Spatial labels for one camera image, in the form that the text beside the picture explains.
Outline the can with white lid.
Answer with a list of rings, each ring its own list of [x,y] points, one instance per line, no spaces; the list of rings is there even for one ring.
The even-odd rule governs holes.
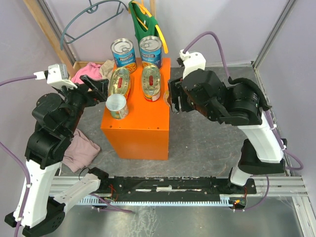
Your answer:
[[[114,119],[124,119],[128,115],[127,100],[121,94],[112,94],[106,101],[106,107]]]

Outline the oval red sardine tin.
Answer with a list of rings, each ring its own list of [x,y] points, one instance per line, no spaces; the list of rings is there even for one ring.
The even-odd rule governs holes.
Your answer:
[[[112,94],[121,94],[127,100],[130,94],[131,80],[129,70],[125,67],[119,67],[112,73],[108,86],[108,96]]]

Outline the blue soup can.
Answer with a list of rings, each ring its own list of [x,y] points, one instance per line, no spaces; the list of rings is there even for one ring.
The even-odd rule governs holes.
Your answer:
[[[111,51],[113,53],[116,67],[125,67],[130,73],[137,69],[135,50],[131,40],[127,38],[120,38],[111,44]]]

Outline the small can white lid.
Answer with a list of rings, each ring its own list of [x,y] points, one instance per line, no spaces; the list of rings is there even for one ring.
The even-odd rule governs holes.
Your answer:
[[[169,91],[168,90],[165,91],[165,93],[163,95],[163,99],[164,99],[164,102],[166,103],[166,105],[170,107]]]

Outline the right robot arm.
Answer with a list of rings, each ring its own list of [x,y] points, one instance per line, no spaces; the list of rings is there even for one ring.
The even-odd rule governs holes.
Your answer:
[[[213,71],[197,69],[184,78],[168,81],[167,99],[174,113],[198,111],[212,122],[236,126],[247,137],[241,157],[226,181],[238,193],[252,175],[285,171],[282,142],[274,135],[266,113],[271,108],[256,83],[228,78],[227,87]]]

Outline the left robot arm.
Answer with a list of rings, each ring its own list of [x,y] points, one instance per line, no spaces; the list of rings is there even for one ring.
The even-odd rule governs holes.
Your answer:
[[[20,164],[25,173],[24,187],[16,210],[5,217],[8,225],[22,229],[26,237],[54,232],[81,199],[109,188],[108,173],[95,167],[66,191],[53,197],[49,194],[84,109],[108,98],[107,79],[94,80],[84,75],[81,80],[82,84],[64,85],[43,95],[33,109],[37,122],[27,142],[26,162]]]

